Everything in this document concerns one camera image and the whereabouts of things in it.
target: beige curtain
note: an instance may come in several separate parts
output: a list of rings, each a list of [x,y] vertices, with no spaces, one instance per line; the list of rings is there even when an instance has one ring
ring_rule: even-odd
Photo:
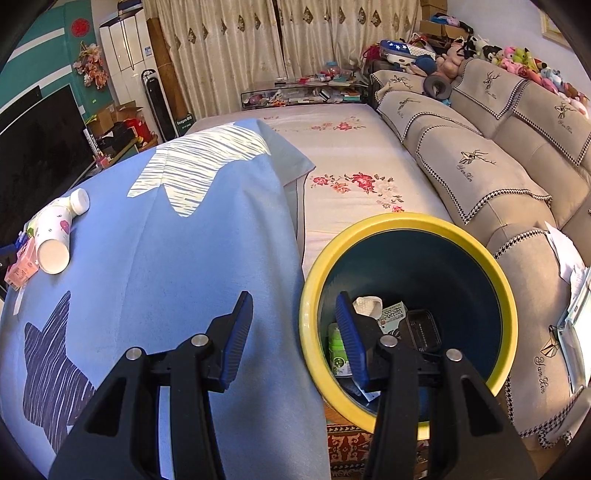
[[[385,38],[408,39],[418,0],[277,0],[290,77],[318,72],[327,61],[361,65],[363,51]]]
[[[240,95],[285,76],[271,0],[144,0],[158,17],[196,118],[237,112]]]

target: bed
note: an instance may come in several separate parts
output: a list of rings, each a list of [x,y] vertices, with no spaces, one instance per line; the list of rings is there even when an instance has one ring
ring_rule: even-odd
[[[82,186],[91,206],[73,222],[70,265],[36,274],[18,311],[11,291],[0,320],[0,416],[35,467],[48,474],[130,346],[173,349],[248,290],[255,314],[238,376],[212,396],[227,477],[330,478],[323,402],[298,342],[303,273],[368,216],[450,220],[380,117],[326,105],[208,118]],[[160,406],[171,478],[165,389]]]
[[[451,218],[412,155],[368,105],[331,104],[261,109],[209,117],[189,133],[242,118],[258,118],[316,166],[297,186],[303,270],[345,228],[384,212]]]

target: yellow trash bin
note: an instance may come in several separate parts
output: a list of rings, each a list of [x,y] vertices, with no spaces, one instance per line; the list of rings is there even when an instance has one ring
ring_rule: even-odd
[[[517,348],[515,300],[498,263],[465,231],[419,213],[377,215],[335,237],[310,270],[300,304],[306,364],[326,402],[373,432],[375,411],[349,396],[327,363],[328,326],[343,290],[351,299],[372,295],[384,306],[403,301],[411,310],[428,309],[442,350],[460,349],[492,393],[501,390]],[[428,422],[421,420],[419,440],[429,437]]]

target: sofa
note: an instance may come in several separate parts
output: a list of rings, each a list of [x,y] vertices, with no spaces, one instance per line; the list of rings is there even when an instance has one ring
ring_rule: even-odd
[[[519,335],[500,402],[531,448],[568,443],[589,395],[571,392],[557,343],[554,326],[570,285],[546,232],[547,224],[564,232],[591,263],[591,122],[557,95],[483,60],[462,63],[451,108],[422,95],[423,80],[373,73],[374,107],[453,222],[487,247],[511,285]]]

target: green bottle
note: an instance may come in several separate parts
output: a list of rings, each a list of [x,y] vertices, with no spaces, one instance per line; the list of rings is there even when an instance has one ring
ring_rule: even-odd
[[[336,323],[329,325],[329,356],[330,369],[334,376],[350,377],[352,375],[343,339],[340,337],[340,330]]]

